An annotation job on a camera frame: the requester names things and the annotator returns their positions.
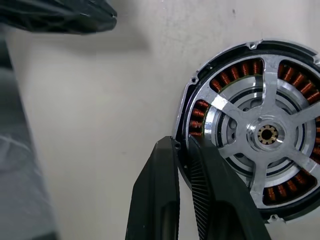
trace circular hub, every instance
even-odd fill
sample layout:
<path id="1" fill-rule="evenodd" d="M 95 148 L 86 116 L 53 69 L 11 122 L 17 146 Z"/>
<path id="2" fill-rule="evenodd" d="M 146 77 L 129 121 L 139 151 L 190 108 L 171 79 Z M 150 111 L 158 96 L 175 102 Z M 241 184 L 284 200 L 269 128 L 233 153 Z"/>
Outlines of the circular hub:
<path id="1" fill-rule="evenodd" d="M 264 125 L 258 131 L 258 139 L 262 144 L 273 144 L 278 139 L 278 131 L 274 126 Z"/>
<path id="2" fill-rule="evenodd" d="M 285 43 L 262 43 L 247 44 L 252 55 L 232 48 L 196 72 L 176 138 L 186 148 L 188 135 L 210 140 L 265 219 L 285 219 L 305 214 L 304 201 L 320 205 L 320 73 L 291 54 L 292 44 L 279 51 Z M 192 176 L 189 164 L 181 165 Z"/>

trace black object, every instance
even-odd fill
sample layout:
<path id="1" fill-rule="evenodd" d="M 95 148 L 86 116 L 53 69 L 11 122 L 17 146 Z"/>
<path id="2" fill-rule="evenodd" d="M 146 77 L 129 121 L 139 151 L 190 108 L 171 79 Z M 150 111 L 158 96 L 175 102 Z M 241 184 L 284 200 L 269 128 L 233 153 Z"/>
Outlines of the black object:
<path id="1" fill-rule="evenodd" d="M 191 184 L 201 240 L 271 240 L 250 193 L 204 139 L 189 139 Z M 156 143 L 136 180 L 125 240 L 177 240 L 179 228 L 178 158 L 170 137 Z"/>
<path id="2" fill-rule="evenodd" d="M 112 30 L 117 12 L 105 0 L 0 0 L 0 22 L 30 32 L 90 34 Z"/>

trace white surface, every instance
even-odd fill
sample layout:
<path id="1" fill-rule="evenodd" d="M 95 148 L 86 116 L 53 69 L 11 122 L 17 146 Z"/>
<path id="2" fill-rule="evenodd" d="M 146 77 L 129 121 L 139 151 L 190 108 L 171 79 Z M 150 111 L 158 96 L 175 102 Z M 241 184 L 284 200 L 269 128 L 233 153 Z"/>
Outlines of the white surface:
<path id="1" fill-rule="evenodd" d="M 230 45 L 280 38 L 320 50 L 317 0 L 113 0 L 118 25 L 90 36 L 7 34 L 63 240 L 125 238 L 133 184 L 170 135 L 192 73 Z M 181 240 L 196 240 L 181 186 Z M 320 218 L 271 225 L 318 239 Z"/>

